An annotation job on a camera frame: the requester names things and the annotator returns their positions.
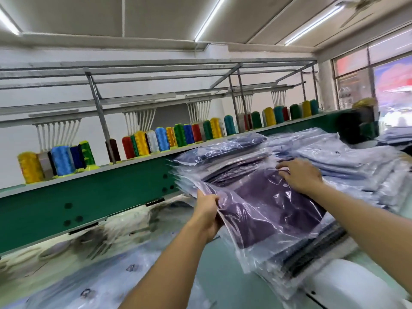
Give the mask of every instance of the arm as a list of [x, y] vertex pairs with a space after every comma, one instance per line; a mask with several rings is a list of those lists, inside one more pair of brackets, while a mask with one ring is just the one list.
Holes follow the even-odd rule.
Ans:
[[300, 193], [325, 208], [357, 244], [409, 293], [412, 293], [412, 221], [323, 184], [309, 161], [295, 159], [278, 165], [279, 174]]
[[192, 218], [119, 309], [185, 309], [205, 245], [218, 232], [216, 195], [197, 193]]

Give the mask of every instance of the person's left arm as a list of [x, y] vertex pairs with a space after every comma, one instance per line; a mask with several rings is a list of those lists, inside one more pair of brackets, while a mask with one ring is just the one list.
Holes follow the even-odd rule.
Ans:
[[119, 309], [185, 309], [205, 245], [217, 234], [216, 195], [197, 193], [192, 218]]

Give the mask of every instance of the ceiling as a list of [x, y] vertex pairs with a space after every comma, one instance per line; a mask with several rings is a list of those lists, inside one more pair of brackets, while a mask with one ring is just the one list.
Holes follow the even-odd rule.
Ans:
[[412, 0], [383, 0], [341, 28], [354, 11], [343, 9], [284, 46], [302, 26], [343, 0], [225, 0], [195, 43], [218, 1], [0, 0], [22, 31], [15, 36], [0, 25], [0, 44], [193, 50], [224, 43], [237, 51], [314, 52], [412, 4]]

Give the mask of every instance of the forearm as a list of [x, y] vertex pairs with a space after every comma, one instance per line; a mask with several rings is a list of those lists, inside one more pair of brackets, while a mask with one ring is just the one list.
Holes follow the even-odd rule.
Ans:
[[358, 245], [412, 293], [412, 222], [319, 183], [307, 193]]
[[185, 309], [206, 241], [189, 221], [119, 309]]

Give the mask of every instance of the ceiling fan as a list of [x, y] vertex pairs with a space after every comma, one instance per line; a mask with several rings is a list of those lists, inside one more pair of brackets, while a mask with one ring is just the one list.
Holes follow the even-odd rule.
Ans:
[[378, 3], [382, 0], [360, 0], [359, 2], [354, 1], [342, 1], [336, 4], [336, 6], [344, 6], [348, 9], [355, 9], [355, 13], [348, 18], [346, 22], [340, 26], [341, 28], [345, 27], [352, 19], [354, 19], [360, 12], [368, 9], [371, 5]]

